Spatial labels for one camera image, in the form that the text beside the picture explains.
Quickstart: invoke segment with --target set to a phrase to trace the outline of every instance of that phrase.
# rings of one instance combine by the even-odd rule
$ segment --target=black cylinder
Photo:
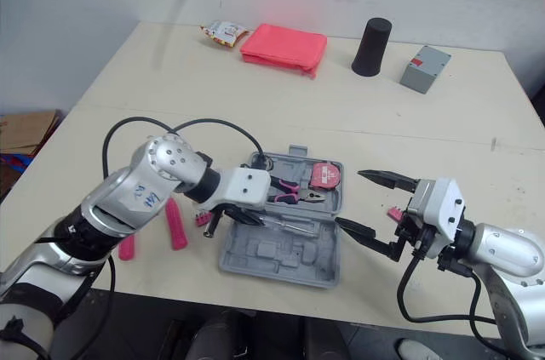
[[[381,71],[382,56],[390,37],[392,23],[383,18],[367,21],[352,70],[362,77],[373,77]]]

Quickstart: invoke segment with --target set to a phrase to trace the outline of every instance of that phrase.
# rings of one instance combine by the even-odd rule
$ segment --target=gray box
[[[449,54],[424,45],[407,65],[399,83],[425,94],[449,60]]]
[[[290,146],[290,154],[266,153],[274,165],[270,173],[301,188],[307,188],[313,165],[334,164],[341,172],[341,183],[323,191],[323,203],[289,205],[267,203],[261,213],[264,226],[247,226],[233,222],[221,252],[220,268],[224,271],[255,277],[268,277],[317,288],[333,288],[341,272],[339,228],[335,216],[341,209],[344,172],[341,163],[307,157],[307,148]],[[254,153],[250,164],[257,156]],[[269,195],[281,191],[271,187]]]

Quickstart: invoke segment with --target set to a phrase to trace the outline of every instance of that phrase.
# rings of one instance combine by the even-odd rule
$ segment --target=pink screwdriver handle
[[[182,249],[187,246],[186,233],[184,232],[184,224],[181,218],[180,209],[174,198],[169,198],[167,205],[164,207],[164,212],[167,215],[167,221],[170,228],[170,239],[172,241],[172,249]]]
[[[119,244],[118,257],[120,260],[132,260],[135,257],[134,235],[129,235]]]

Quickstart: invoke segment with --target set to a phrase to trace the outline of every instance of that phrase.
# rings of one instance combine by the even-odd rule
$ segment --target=screwdriver
[[[271,222],[271,223],[276,224],[277,226],[281,226],[283,228],[290,228],[291,230],[294,230],[294,231],[305,232],[306,234],[312,235],[313,237],[316,236],[316,232],[314,232],[314,231],[306,230],[305,228],[300,228],[299,226],[292,226],[292,225],[287,224],[287,223],[285,223],[285,222],[283,222],[281,220],[275,220],[274,218],[267,217],[266,215],[260,215],[259,218],[262,221]]]

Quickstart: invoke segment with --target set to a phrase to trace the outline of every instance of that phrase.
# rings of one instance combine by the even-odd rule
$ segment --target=pink object
[[[120,260],[132,260],[135,257],[134,235],[129,235],[119,244],[118,257]]]
[[[341,182],[341,172],[331,163],[315,163],[310,186],[330,190]]]
[[[399,223],[401,222],[401,219],[403,218],[403,211],[401,211],[397,207],[391,207],[387,212],[387,216],[390,217],[395,222]]]
[[[322,34],[261,24],[240,52],[246,62],[299,69],[314,78],[326,44]]]
[[[182,249],[187,246],[186,233],[184,232],[184,224],[181,218],[180,209],[174,198],[169,198],[164,207],[164,212],[167,215],[169,222],[170,239],[172,241],[172,249]]]
[[[212,213],[209,211],[206,213],[199,213],[195,216],[196,226],[205,226],[212,220]]]

